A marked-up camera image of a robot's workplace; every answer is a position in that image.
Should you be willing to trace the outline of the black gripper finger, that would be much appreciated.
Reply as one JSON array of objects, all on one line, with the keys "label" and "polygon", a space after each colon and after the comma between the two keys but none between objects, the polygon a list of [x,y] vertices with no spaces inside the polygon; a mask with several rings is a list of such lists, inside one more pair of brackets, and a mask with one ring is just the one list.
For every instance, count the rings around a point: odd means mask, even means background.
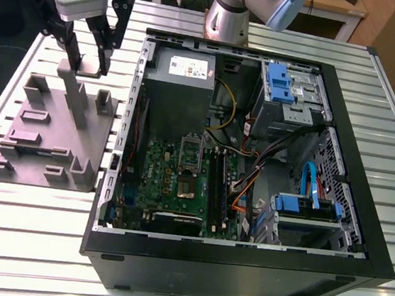
[{"label": "black gripper finger", "polygon": [[25,1],[30,7],[31,15],[40,22],[40,32],[45,36],[53,35],[59,46],[66,51],[71,70],[78,70],[82,56],[74,33],[74,24],[60,18],[55,0]]},{"label": "black gripper finger", "polygon": [[134,2],[135,0],[112,0],[112,8],[117,16],[116,25],[113,27],[109,25],[105,13],[89,18],[88,27],[98,47],[101,75],[108,74],[113,51],[121,47]]}]

